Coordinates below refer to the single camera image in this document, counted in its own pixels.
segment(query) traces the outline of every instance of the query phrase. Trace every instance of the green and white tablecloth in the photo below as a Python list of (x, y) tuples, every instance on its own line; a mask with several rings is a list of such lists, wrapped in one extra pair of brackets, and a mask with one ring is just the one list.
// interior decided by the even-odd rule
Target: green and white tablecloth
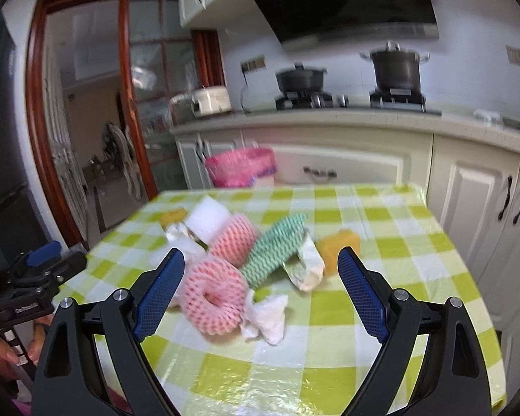
[[(202, 191), (164, 192), (120, 225), (89, 253), (86, 271), (62, 287), (59, 299), (102, 300), (129, 288), (152, 267), (150, 253), (165, 243), (162, 213), (193, 209)], [(322, 186), (213, 190), (213, 198), (245, 213), (265, 231), (281, 217), (306, 212), (314, 239), (350, 228), (361, 237), (361, 259), (392, 287), (417, 299), (444, 302), (459, 296), (472, 318), (487, 366), (494, 406), (505, 399), (501, 351), (480, 293), (439, 224), (410, 186)], [(280, 345), (245, 342), (237, 330), (205, 336), (179, 310), (168, 310), (143, 349), (159, 381), (183, 415), (340, 415), (359, 388), (380, 344), (370, 337), (338, 276), (325, 277), (311, 294), (277, 271), (257, 298), (287, 293), (286, 334)], [(426, 337), (418, 337), (391, 410), (405, 406), (422, 363)], [(98, 343), (105, 375), (120, 390), (104, 341)]]

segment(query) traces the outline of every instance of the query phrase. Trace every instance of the ceiling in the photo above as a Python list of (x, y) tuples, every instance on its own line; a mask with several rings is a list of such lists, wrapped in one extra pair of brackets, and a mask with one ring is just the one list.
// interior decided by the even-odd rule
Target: ceiling
[(75, 6), (48, 16), (64, 88), (119, 74), (118, 1)]

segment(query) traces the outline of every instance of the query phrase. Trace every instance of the wooden door frame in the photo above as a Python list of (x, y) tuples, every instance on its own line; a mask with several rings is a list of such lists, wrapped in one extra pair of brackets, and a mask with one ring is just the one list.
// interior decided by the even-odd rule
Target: wooden door frame
[[(42, 86), (42, 63), (44, 55), (44, 32), (46, 17), (54, 12), (61, 11), (73, 6), (91, 3), (101, 0), (37, 0), (27, 46), (26, 68), (25, 68), (25, 104), (27, 112), (27, 125), (29, 128), (29, 139), (35, 158), (36, 170), (39, 173), (40, 183), (44, 195), (50, 207), (50, 211), (61, 235), (68, 247), (83, 242), (83, 237), (77, 228), (75, 220), (71, 215), (67, 200), (61, 188), (46, 130), (46, 117), (44, 113), (43, 86)], [(157, 194), (156, 184), (142, 140), (136, 108), (131, 105), (133, 89), (131, 83), (131, 70), (129, 58), (129, 23), (128, 23), (128, 0), (120, 1), (119, 11), (119, 48), (120, 48), (120, 74), (123, 80), (123, 95), (128, 103), (129, 119), (126, 120), (130, 126), (135, 145), (137, 162), (141, 169), (143, 184), (148, 198)], [(223, 68), (219, 44), (216, 32), (193, 32), (192, 38), (197, 53), (198, 77), (203, 86), (224, 85)]]

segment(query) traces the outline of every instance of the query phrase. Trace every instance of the wall outlet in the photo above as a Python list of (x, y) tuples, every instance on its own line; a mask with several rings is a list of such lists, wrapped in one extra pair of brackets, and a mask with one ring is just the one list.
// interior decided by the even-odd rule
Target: wall outlet
[(506, 52), (509, 56), (509, 62), (520, 66), (520, 50), (518, 48), (506, 46)]
[(243, 73), (252, 72), (256, 69), (265, 69), (266, 68), (266, 57), (262, 55), (261, 57), (252, 58), (248, 61), (241, 63), (241, 70)]

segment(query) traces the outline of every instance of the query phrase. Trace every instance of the pink basket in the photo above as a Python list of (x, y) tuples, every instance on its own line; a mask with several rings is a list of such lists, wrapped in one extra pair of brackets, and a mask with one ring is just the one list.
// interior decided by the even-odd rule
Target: pink basket
[(208, 158), (206, 170), (216, 187), (252, 187), (257, 178), (275, 175), (271, 148), (240, 148)]

